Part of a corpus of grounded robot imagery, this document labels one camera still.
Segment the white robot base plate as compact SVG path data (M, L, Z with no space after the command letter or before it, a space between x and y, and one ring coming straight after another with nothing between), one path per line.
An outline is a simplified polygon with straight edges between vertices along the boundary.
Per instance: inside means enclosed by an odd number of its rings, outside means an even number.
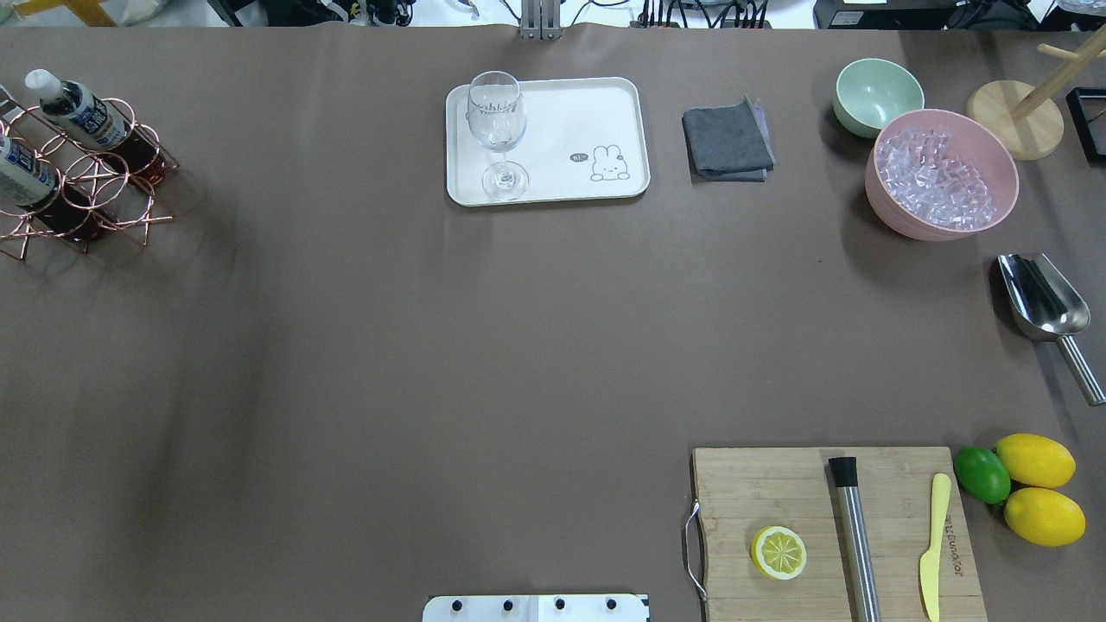
M560 593L439 595L422 621L651 621L647 595Z

